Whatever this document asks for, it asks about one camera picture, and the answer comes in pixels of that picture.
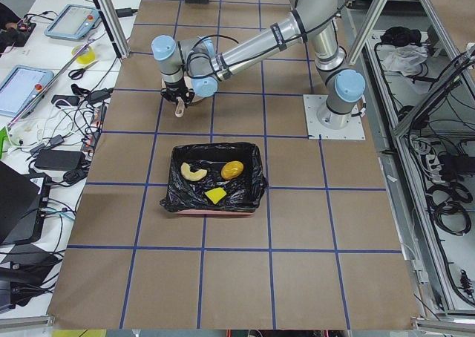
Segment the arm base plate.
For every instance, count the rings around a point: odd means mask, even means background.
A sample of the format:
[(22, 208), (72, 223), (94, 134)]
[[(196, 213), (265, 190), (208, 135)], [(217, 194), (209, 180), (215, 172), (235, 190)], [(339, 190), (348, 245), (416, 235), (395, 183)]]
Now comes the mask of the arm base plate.
[(311, 140), (365, 140), (357, 105), (350, 114), (334, 114), (327, 107), (327, 95), (304, 94), (307, 137)]

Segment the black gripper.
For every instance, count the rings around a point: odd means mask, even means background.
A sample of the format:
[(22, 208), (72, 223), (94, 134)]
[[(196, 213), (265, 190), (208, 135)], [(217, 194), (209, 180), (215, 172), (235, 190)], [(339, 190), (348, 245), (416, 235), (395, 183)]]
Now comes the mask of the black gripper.
[(161, 96), (168, 102), (178, 104), (181, 99), (185, 105), (192, 103), (195, 93), (192, 89), (188, 89), (184, 82), (165, 83), (165, 87), (161, 89)]

